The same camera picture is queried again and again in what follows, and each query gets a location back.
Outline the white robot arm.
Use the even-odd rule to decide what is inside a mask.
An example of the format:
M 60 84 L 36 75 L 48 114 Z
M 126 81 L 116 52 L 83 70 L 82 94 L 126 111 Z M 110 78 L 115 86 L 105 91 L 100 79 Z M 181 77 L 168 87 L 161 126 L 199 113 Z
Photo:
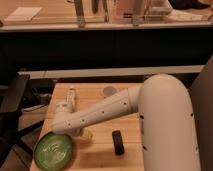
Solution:
M 85 127 L 138 113 L 144 171 L 201 171 L 191 97 L 176 77 L 157 74 L 76 112 L 57 111 L 52 131 L 77 135 Z

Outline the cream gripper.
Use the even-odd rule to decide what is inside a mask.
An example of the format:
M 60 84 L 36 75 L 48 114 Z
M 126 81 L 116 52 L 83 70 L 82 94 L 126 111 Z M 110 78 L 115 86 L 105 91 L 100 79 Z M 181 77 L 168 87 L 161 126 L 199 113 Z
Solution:
M 71 137 L 81 137 L 84 141 L 91 141 L 93 134 L 89 129 L 80 128 L 68 131 L 67 134 Z

